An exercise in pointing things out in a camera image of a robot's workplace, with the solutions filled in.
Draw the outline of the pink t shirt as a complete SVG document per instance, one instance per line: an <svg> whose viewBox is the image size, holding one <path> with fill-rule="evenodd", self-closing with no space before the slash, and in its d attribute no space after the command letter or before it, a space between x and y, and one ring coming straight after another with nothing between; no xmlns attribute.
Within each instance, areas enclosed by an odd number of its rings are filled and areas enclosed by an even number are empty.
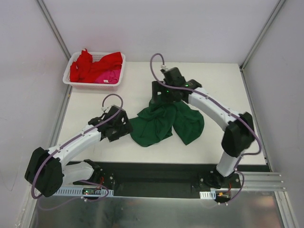
<svg viewBox="0 0 304 228"><path fill-rule="evenodd" d="M121 70L108 70L100 74L94 81L96 84L117 84Z"/></svg>

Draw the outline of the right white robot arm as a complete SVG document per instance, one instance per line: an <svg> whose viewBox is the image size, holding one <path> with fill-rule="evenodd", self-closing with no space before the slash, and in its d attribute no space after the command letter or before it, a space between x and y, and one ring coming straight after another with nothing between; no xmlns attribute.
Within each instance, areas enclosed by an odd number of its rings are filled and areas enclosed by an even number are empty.
<svg viewBox="0 0 304 228"><path fill-rule="evenodd" d="M200 109L223 130L221 146L223 154L214 171L204 177L205 185L220 189L230 183L241 154L255 140L252 115L248 112L239 114L209 96L200 83L194 79L186 81L177 67L161 66L164 75L162 81L152 83L152 99L159 95L167 103L185 102Z"/></svg>

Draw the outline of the white plastic basket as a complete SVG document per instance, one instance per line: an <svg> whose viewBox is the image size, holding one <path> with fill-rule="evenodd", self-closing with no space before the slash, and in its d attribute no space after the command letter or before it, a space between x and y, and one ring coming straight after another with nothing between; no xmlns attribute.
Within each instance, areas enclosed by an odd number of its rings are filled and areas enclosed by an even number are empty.
<svg viewBox="0 0 304 228"><path fill-rule="evenodd" d="M107 52L90 52L88 51L92 56L93 56L93 61L99 61L102 57L105 55L111 54ZM118 86L122 82L123 75L124 75L124 68L125 68L125 62L126 62L126 57L123 53L123 63L122 63L122 69L120 73L120 78L117 84L91 84L91 83L73 83L70 81L70 67L74 61L78 59L80 56L81 51L75 52L72 54L71 58L69 59L69 62L67 64L67 67L65 69L64 75L63 75L63 83L66 85L70 85L74 88L79 88L79 89L97 89L97 90L117 90Z"/></svg>

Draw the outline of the green t shirt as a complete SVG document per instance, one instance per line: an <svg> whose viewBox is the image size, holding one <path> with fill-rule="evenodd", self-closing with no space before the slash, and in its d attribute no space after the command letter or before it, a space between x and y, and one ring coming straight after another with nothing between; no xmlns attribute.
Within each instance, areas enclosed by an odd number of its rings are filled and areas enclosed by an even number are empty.
<svg viewBox="0 0 304 228"><path fill-rule="evenodd" d="M203 115L191 109L183 101L168 103L158 95L150 100L137 117L130 119L133 127L131 138L142 147L149 147L172 136L176 132L185 145L199 138L204 130Z"/></svg>

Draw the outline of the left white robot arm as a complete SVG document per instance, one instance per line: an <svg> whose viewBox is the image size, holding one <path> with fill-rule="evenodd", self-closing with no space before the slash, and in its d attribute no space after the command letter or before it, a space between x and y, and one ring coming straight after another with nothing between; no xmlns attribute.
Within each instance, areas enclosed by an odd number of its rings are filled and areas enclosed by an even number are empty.
<svg viewBox="0 0 304 228"><path fill-rule="evenodd" d="M90 159L70 165L77 155L103 139L113 142L130 134L132 125L124 109L113 105L100 117L94 117L71 139L43 149L38 147L32 153L25 179L42 196L54 195L62 185L87 181L91 185L101 184L101 167Z"/></svg>

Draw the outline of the left aluminium frame post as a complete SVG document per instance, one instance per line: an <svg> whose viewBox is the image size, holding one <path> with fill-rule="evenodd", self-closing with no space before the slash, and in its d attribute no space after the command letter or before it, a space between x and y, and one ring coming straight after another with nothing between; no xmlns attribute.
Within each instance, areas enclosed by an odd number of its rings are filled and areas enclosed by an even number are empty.
<svg viewBox="0 0 304 228"><path fill-rule="evenodd" d="M47 5L45 4L45 2L43 0L36 0L36 3L37 5L39 6L45 20L47 21L47 24L48 26L50 27L53 35L55 36L55 39L57 40L60 48L61 48L61 51L63 52L64 56L66 57L67 60L70 59L71 57L71 54L70 52L68 51L68 48L60 34L60 31L59 29L57 28L48 8L47 8Z"/></svg>

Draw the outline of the aluminium frame post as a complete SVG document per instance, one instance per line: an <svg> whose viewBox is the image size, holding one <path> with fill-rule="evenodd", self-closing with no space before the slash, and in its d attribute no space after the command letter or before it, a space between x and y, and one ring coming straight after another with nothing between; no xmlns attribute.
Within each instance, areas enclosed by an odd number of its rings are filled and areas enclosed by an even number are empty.
<svg viewBox="0 0 304 228"><path fill-rule="evenodd" d="M264 25L262 26L258 36L256 37L253 45L251 46L249 52L247 53L244 61L239 65L239 69L243 72L248 65L249 61L251 60L252 56L258 49L260 43L262 42L264 36L274 23L275 19L277 18L278 14L281 12L282 8L286 4L287 0L278 0L275 4L274 8L272 9L270 15L268 16L267 20L265 21Z"/></svg>
<svg viewBox="0 0 304 228"><path fill-rule="evenodd" d="M47 21L47 24L48 26L50 27L53 35L55 36L55 39L57 40L60 48L61 48L61 51L63 52L64 56L66 57L67 60L70 59L71 57L71 54L70 52L68 51L68 48L60 34L60 31L59 29L57 28L48 8L47 8L47 5L45 4L45 2L43 0L36 0L36 3L37 5L39 6L45 20Z"/></svg>

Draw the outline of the red t shirt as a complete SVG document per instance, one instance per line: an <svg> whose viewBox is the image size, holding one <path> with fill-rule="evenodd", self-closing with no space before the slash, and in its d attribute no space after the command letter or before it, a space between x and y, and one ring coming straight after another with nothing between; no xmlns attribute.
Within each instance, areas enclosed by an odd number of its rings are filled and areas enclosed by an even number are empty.
<svg viewBox="0 0 304 228"><path fill-rule="evenodd" d="M93 61L93 56L83 49L80 56L70 67L70 81L73 83L95 84L95 79L105 71L122 69L123 57L120 52L111 53L99 61Z"/></svg>

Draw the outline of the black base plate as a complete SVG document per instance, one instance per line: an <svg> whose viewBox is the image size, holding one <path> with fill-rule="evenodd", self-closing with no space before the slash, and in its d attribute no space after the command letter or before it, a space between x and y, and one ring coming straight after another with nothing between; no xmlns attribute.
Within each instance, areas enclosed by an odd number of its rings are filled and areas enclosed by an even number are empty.
<svg viewBox="0 0 304 228"><path fill-rule="evenodd" d="M103 184L115 196L198 199L200 192L240 188L240 177L219 178L213 164L97 162L96 177L86 180Z"/></svg>

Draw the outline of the right aluminium rail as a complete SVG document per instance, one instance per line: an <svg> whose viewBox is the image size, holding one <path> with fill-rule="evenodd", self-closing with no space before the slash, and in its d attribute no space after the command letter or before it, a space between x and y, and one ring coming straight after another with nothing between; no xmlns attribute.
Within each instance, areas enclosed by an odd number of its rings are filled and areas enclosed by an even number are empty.
<svg viewBox="0 0 304 228"><path fill-rule="evenodd" d="M244 190L286 191L282 174L277 172L244 172Z"/></svg>

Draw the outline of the right aluminium frame post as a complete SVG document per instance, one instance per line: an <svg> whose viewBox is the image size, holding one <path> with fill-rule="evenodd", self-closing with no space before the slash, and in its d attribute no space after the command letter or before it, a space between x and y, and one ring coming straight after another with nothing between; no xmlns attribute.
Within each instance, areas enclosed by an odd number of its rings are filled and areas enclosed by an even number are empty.
<svg viewBox="0 0 304 228"><path fill-rule="evenodd" d="M260 43L262 42L264 36L274 23L275 19L277 18L278 14L281 12L282 8L286 4L287 0L278 0L275 4L274 8L272 9L270 15L268 16L267 20L265 21L264 25L262 26L258 36L256 37L253 45L251 46L249 52L247 53L244 61L239 65L239 69L243 72L248 65L249 61L251 60L252 56L258 49Z"/></svg>

